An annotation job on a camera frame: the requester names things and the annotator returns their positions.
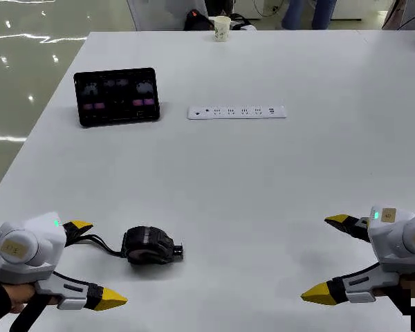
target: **person's leg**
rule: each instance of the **person's leg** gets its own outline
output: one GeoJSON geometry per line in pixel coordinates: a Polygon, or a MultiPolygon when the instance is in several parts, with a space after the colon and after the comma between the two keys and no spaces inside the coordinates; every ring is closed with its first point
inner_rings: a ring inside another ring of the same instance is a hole
{"type": "Polygon", "coordinates": [[[290,0],[289,8],[282,20],[282,27],[287,30],[297,30],[301,22],[304,0],[290,0]]]}
{"type": "Polygon", "coordinates": [[[312,20],[313,30],[326,30],[329,27],[336,3],[337,0],[317,0],[312,20]]]}

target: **chair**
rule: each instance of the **chair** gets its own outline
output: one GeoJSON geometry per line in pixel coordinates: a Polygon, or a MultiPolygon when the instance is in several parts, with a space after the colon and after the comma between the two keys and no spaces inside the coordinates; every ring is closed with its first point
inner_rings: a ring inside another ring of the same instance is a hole
{"type": "Polygon", "coordinates": [[[127,0],[137,31],[183,31],[192,9],[208,16],[204,0],[127,0]]]}

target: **cable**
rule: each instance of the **cable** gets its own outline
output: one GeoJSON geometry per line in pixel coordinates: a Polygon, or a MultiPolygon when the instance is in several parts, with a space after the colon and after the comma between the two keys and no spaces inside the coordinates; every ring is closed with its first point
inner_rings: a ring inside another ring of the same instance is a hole
{"type": "Polygon", "coordinates": [[[72,241],[69,241],[65,246],[69,247],[73,245],[74,243],[86,241],[86,240],[92,241],[93,243],[98,244],[100,247],[105,249],[110,255],[123,258],[121,251],[115,251],[115,250],[110,249],[110,247],[108,247],[108,245],[103,241],[103,239],[95,234],[88,234],[88,235],[83,235],[81,237],[77,237],[73,239],[72,241]]]}
{"type": "Polygon", "coordinates": [[[410,20],[408,20],[407,22],[405,22],[404,24],[401,24],[401,26],[397,29],[397,30],[401,30],[401,28],[403,28],[404,26],[406,26],[408,23],[412,22],[413,20],[415,20],[415,16],[412,17],[410,20]]]}
{"type": "Polygon", "coordinates": [[[278,12],[280,11],[280,9],[282,9],[282,6],[284,5],[284,0],[282,0],[282,2],[280,3],[280,5],[278,6],[278,9],[276,10],[276,11],[274,11],[272,14],[270,14],[270,15],[263,15],[262,13],[260,13],[260,11],[258,10],[258,8],[257,8],[257,4],[255,3],[255,0],[253,0],[254,1],[254,7],[255,7],[255,10],[258,12],[258,15],[260,15],[261,17],[272,17],[272,16],[275,16],[276,14],[278,14],[278,12]]]}

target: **white plastic casing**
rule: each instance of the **white plastic casing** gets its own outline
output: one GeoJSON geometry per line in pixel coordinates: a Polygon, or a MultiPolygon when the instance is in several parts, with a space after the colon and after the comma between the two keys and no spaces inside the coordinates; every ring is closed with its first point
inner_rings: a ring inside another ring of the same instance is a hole
{"type": "Polygon", "coordinates": [[[415,272],[415,213],[374,206],[368,234],[385,271],[415,272]]]}
{"type": "Polygon", "coordinates": [[[48,279],[66,244],[66,233],[57,213],[24,223],[0,227],[0,282],[24,284],[48,279]]]}
{"type": "Polygon", "coordinates": [[[187,118],[190,120],[209,119],[270,119],[285,118],[283,106],[204,106],[190,107],[187,118]]]}

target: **black bag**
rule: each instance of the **black bag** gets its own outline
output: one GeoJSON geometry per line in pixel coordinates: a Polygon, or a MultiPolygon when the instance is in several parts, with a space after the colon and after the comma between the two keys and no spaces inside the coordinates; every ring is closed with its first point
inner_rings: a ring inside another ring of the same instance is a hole
{"type": "Polygon", "coordinates": [[[214,30],[214,24],[197,9],[191,10],[186,16],[184,31],[214,30]]]}

